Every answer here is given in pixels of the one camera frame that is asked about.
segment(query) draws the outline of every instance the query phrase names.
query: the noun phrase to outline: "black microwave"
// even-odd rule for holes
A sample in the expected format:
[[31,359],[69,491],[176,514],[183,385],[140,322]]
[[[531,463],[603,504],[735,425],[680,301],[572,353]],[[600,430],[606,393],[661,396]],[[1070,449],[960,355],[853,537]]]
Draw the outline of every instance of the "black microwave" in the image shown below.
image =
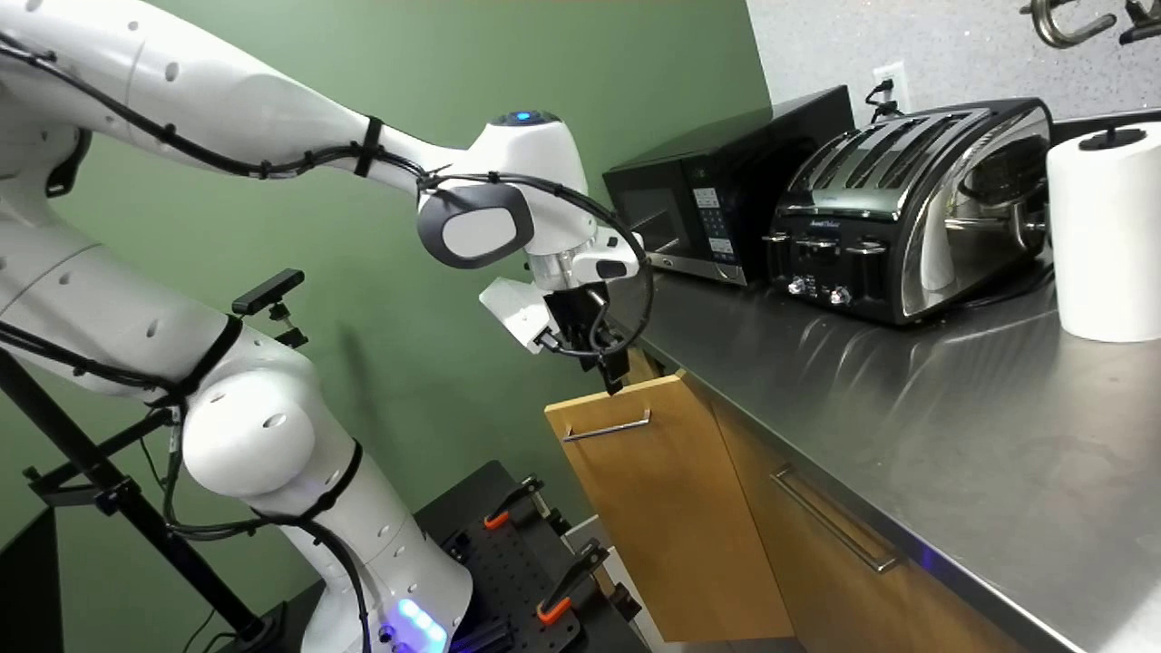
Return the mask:
[[654,266],[745,286],[762,237],[806,160],[854,129],[845,86],[700,127],[605,173],[618,220]]

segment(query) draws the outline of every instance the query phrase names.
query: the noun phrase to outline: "white wall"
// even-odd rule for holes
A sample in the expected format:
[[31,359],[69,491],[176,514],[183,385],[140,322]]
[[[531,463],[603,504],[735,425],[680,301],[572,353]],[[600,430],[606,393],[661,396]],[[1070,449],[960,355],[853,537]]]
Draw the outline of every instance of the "white wall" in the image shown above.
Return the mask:
[[1036,36],[1022,0],[747,0],[774,102],[846,84],[856,119],[872,109],[872,69],[903,59],[915,109],[1034,95],[1055,117],[1161,107],[1161,38],[1120,46],[1124,3],[1089,0],[1058,9],[1076,29],[1102,13],[1111,30],[1070,50]]

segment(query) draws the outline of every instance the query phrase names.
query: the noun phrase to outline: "electrical outlet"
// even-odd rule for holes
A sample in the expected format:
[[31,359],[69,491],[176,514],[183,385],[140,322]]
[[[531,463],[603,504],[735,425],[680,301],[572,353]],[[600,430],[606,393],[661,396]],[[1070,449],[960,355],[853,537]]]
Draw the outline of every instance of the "electrical outlet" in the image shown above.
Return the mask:
[[895,62],[882,67],[874,69],[874,82],[879,84],[885,80],[892,80],[895,82],[895,88],[888,91],[882,95],[884,100],[894,100],[899,102],[899,110],[904,114],[911,113],[911,88],[907,85],[907,69],[903,67],[903,62]]

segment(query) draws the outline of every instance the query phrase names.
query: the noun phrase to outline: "wooden cabinet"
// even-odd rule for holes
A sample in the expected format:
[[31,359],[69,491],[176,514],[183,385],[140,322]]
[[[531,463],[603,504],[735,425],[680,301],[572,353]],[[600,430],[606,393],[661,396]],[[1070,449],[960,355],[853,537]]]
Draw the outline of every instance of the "wooden cabinet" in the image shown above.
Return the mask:
[[799,640],[809,653],[1023,651],[798,478],[731,406],[719,429]]
[[545,414],[666,640],[793,634],[714,412],[680,375]]

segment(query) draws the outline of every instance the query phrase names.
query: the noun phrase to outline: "toaster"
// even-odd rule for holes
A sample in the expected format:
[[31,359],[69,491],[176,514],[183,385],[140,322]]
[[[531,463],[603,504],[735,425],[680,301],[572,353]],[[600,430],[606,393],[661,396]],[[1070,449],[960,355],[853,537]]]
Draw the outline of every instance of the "toaster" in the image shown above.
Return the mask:
[[774,288],[878,322],[922,320],[1044,247],[1052,116],[1016,99],[849,131],[798,171],[767,245]]

